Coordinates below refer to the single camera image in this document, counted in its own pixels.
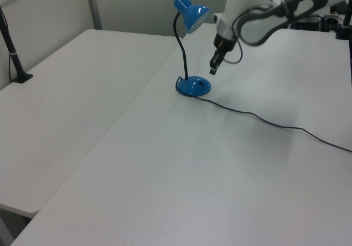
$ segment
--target white table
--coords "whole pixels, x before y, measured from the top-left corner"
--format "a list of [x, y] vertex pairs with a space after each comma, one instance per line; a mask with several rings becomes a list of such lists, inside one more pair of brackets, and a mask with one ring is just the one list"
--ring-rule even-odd
[[[205, 98], [352, 148], [348, 42], [280, 30], [211, 76], [214, 36], [183, 41]], [[179, 95], [182, 66], [176, 49], [14, 246], [352, 244], [352, 154]]]
[[0, 92], [0, 208], [33, 217], [177, 47], [88, 30]]

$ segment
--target equipment in background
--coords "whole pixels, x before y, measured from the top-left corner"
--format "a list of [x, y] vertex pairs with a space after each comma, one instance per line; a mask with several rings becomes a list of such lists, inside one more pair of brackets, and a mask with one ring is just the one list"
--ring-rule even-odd
[[234, 42], [247, 45], [263, 44], [275, 31], [307, 18], [311, 13], [342, 0], [286, 0], [279, 5], [271, 0], [227, 0], [225, 10], [217, 21], [214, 40], [216, 52], [210, 60], [215, 74]]
[[15, 65], [15, 68], [17, 71], [17, 78], [15, 78], [14, 80], [11, 80], [11, 81], [15, 82], [15, 83], [23, 84], [27, 80], [31, 79], [33, 77], [33, 75], [27, 74], [26, 72], [24, 72], [24, 70], [22, 68], [20, 59], [17, 55], [17, 51], [16, 51], [15, 46], [13, 45], [12, 39], [10, 37], [8, 24], [7, 24], [5, 15], [4, 15], [1, 7], [0, 7], [0, 30], [1, 30], [1, 34], [4, 38], [4, 41], [6, 43], [7, 49], [9, 51], [9, 56], [11, 57], [12, 62]]

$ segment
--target gray wall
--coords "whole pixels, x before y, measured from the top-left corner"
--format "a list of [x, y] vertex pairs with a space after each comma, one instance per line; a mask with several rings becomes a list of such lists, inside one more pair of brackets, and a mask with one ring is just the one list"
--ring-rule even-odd
[[[222, 12], [226, 0], [191, 0], [214, 12]], [[173, 0], [97, 0], [102, 27], [105, 30], [173, 35], [176, 9]]]
[[[222, 12], [226, 2], [192, 1], [209, 6], [213, 12]], [[104, 30], [173, 35], [177, 12], [173, 0], [96, 0], [95, 3], [96, 17], [100, 17]], [[94, 28], [88, 0], [0, 0], [0, 5], [25, 71], [84, 30]], [[178, 29], [184, 36], [183, 27]], [[0, 89], [8, 84], [8, 51], [0, 37]]]
[[[88, 0], [0, 0], [0, 5], [25, 71], [94, 28]], [[0, 89], [8, 84], [8, 50], [1, 36]]]

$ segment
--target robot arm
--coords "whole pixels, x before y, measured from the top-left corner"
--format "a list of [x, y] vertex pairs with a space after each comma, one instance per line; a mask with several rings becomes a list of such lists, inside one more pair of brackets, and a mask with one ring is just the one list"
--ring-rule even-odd
[[227, 0], [217, 24], [214, 40], [217, 50], [210, 61], [210, 73], [216, 74], [238, 39], [248, 45], [261, 45], [278, 29], [340, 1], [343, 0], [287, 0], [275, 5], [271, 0]]

